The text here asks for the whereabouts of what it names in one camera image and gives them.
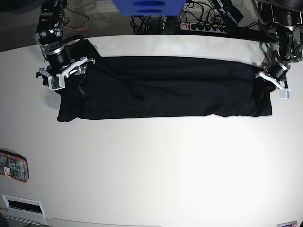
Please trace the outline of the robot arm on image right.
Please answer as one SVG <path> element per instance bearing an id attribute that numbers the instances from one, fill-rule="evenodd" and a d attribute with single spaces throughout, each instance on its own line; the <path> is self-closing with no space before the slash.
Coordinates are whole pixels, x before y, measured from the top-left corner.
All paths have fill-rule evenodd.
<path id="1" fill-rule="evenodd" d="M 271 53 L 265 73 L 286 81 L 292 63 L 303 60 L 303 2 L 301 0 L 253 0 L 260 30 L 279 48 Z"/>

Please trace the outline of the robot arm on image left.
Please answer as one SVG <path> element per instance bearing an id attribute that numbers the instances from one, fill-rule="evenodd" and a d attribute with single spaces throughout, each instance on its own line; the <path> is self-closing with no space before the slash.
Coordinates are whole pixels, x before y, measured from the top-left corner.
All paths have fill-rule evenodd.
<path id="1" fill-rule="evenodd" d="M 47 68 L 40 68 L 38 75 L 47 79 L 46 84 L 52 91 L 65 88 L 65 79 L 70 75 L 86 72 L 86 56 L 78 60 L 71 57 L 69 45 L 72 41 L 83 41 L 81 35 L 63 40 L 63 26 L 67 0 L 49 0 L 41 6 L 39 23 L 34 33 L 34 40 L 41 49 L 42 56 L 49 63 Z"/>

